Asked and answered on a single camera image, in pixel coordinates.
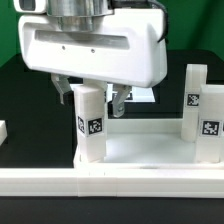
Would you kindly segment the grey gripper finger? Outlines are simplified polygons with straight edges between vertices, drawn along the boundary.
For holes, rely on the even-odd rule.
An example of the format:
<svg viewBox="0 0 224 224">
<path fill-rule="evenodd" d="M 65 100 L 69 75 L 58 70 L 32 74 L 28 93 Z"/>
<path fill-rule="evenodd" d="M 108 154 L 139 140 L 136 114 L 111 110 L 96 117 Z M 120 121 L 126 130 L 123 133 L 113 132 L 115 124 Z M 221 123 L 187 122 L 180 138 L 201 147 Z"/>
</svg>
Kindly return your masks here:
<svg viewBox="0 0 224 224">
<path fill-rule="evenodd" d="M 74 95 L 67 76 L 52 73 L 51 81 L 59 93 L 60 103 L 73 105 Z"/>
<path fill-rule="evenodd" d="M 121 84 L 113 85 L 112 91 L 115 93 L 115 97 L 112 99 L 112 111 L 115 118 L 119 118 L 124 115 L 124 102 L 131 90 L 131 86 Z"/>
</svg>

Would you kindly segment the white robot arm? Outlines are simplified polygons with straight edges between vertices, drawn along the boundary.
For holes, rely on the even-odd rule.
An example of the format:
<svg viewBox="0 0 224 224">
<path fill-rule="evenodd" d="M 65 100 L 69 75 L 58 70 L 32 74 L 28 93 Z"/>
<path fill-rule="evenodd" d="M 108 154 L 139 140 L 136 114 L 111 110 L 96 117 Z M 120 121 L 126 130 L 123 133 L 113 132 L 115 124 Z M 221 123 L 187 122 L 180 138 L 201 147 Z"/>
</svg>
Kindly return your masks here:
<svg viewBox="0 0 224 224">
<path fill-rule="evenodd" d="M 157 0 L 13 0 L 28 68 L 112 83 L 113 115 L 133 86 L 167 74 L 168 12 Z"/>
</svg>

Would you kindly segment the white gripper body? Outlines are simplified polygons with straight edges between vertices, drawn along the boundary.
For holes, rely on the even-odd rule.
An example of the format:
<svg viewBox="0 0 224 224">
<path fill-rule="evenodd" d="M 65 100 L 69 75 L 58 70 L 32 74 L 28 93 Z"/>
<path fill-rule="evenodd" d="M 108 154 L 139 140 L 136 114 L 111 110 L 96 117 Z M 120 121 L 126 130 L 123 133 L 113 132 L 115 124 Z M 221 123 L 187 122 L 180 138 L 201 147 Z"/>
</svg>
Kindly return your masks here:
<svg viewBox="0 0 224 224">
<path fill-rule="evenodd" d="M 24 15 L 18 23 L 28 68 L 144 88 L 167 75 L 163 26 L 159 9 L 117 9 L 92 32 L 62 31 L 44 15 Z"/>
</svg>

